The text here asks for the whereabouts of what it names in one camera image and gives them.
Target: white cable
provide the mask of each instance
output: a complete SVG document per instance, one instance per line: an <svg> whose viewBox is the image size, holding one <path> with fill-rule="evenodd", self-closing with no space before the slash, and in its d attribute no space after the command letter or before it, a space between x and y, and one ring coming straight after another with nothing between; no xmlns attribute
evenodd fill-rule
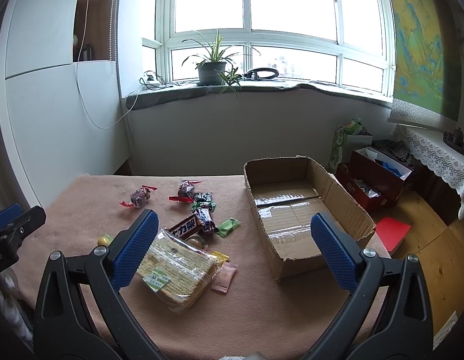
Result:
<svg viewBox="0 0 464 360"><path fill-rule="evenodd" d="M82 93L80 92L80 88L79 88L79 58L80 58L80 53L82 52L82 48L84 47L84 39L85 39L85 29L87 27L87 11L89 10L89 0L87 0L87 3L85 5L85 21L84 21L84 33L82 34L82 42L80 44L80 49L79 49L79 54L77 56L77 64L76 64L76 84L77 84L77 90L79 91L79 96L80 96L80 100L82 101L82 106L84 107L84 111L85 113L87 114L87 117L89 117L90 121L92 122L92 124L94 126L96 126L97 128L100 128L101 130L109 130L109 128L112 128L114 127L118 122L120 122L124 116L126 116L130 111L132 111L132 109L134 108L135 106L135 103L137 102L137 99L139 97L139 88L140 88L140 84L139 86L134 90L132 91L131 93L129 93L127 96L126 96L126 101L127 101L127 97L129 97L132 93L134 93L135 91L137 91L137 94L135 95L135 101L134 101L134 104L132 104L132 107L125 113L123 114L120 119L118 121L116 121L116 123L114 123L113 125L109 126L109 127L101 127L101 126L98 126L91 118L91 116L89 115L89 112L87 111L87 107L85 107L85 103L84 103L84 98L82 97Z"/></svg>

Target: plant pot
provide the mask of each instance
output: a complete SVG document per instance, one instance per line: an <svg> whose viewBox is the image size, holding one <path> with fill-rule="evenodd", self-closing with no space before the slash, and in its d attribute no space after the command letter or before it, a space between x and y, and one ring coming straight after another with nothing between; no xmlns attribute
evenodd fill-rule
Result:
<svg viewBox="0 0 464 360"><path fill-rule="evenodd" d="M225 71L225 62L205 62L199 70L198 85L222 85L219 73Z"/></svg>

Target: pink blanket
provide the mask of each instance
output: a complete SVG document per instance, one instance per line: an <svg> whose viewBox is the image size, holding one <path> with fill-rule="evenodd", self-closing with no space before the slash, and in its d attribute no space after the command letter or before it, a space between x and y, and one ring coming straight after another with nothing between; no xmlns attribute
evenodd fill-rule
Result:
<svg viewBox="0 0 464 360"><path fill-rule="evenodd" d="M65 256L88 254L103 234L128 228L140 211L118 204L142 184L158 187L146 208L153 209L161 227L170 227L190 214L190 205L168 200L182 178L140 176L78 177L50 207L46 224L19 250L13 266L24 298L34 305L46 260L52 251ZM233 217L242 226L227 238L213 236L210 246L238 264L227 294L208 288L183 315L171 312L137 277L121 294L134 316L157 346L172 360L214 360L260 351L271 360L300 358L336 315L348 292L340 289L328 268L272 280L243 176L209 176L196 191L213 192L216 224ZM388 256L375 235L369 246ZM358 339L367 337L383 302L381 290ZM101 334L109 334L87 288L87 303Z"/></svg>

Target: white lace cloth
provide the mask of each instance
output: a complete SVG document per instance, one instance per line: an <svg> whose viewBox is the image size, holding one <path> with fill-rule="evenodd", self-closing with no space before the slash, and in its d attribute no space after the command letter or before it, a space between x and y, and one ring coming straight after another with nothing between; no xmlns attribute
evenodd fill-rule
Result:
<svg viewBox="0 0 464 360"><path fill-rule="evenodd" d="M397 125L396 136L402 139L413 156L455 189L462 200L458 219L464 218L464 155L444 143L439 131Z"/></svg>

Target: green and yellow painting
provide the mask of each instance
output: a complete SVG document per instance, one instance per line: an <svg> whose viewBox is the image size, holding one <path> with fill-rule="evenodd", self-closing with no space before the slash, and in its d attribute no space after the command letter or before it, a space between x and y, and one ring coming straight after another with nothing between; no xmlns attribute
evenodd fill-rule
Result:
<svg viewBox="0 0 464 360"><path fill-rule="evenodd" d="M394 97L457 121L460 51L446 0L392 0L397 72Z"/></svg>

